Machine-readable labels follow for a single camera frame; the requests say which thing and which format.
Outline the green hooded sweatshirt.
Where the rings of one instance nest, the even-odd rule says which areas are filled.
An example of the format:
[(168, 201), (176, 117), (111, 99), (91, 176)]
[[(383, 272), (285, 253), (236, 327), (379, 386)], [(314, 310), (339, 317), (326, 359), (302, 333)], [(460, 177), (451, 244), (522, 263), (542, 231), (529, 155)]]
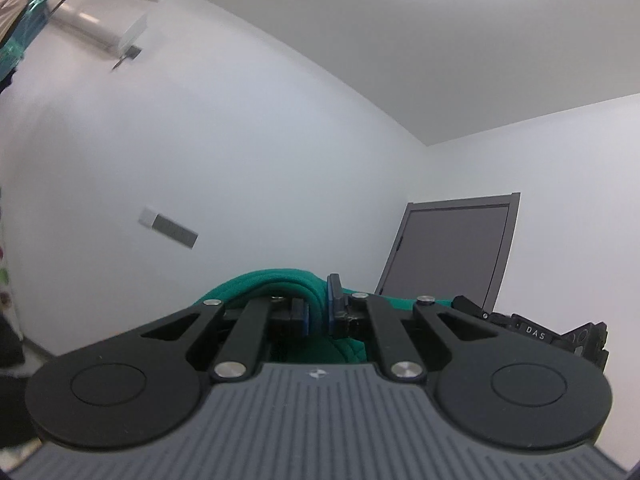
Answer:
[[(215, 349), (207, 373), (215, 382), (239, 382), (254, 376), (262, 363), (374, 363), (383, 373), (399, 363), (415, 362), (423, 373), (448, 364), (451, 352), (436, 332), (448, 300), (399, 299), (369, 292), (369, 339), (335, 339), (328, 331), (326, 278), (295, 269), (254, 271), (219, 285), (194, 306), (211, 307), (213, 318), (189, 348), (195, 361)], [(284, 295), (302, 298), (310, 307), (308, 334), (265, 334), (268, 311), (257, 300), (247, 304), (232, 330), (224, 329), (224, 306), (241, 297)]]

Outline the grey wall switch panel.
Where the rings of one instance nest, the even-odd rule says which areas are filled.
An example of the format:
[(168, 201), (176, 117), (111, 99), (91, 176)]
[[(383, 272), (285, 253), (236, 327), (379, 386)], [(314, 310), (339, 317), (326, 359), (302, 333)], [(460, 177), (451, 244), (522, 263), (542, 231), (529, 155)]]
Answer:
[(192, 249), (198, 240), (198, 233), (194, 232), (169, 218), (158, 214), (150, 208), (143, 208), (138, 219), (145, 228), (160, 233), (174, 242)]

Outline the grey door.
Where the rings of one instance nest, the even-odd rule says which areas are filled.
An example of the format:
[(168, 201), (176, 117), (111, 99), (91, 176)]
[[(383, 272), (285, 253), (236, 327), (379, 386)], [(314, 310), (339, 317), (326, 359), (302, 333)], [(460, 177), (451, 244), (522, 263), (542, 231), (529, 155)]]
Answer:
[(506, 272), (520, 193), (407, 205), (376, 292), (465, 296), (490, 313)]

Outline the white air conditioner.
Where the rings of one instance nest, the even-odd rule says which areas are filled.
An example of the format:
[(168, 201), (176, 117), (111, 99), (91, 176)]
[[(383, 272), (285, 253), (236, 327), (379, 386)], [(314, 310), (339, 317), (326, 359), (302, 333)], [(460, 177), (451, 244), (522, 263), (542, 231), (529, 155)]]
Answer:
[(148, 27), (144, 0), (49, 0), (52, 21), (122, 58)]

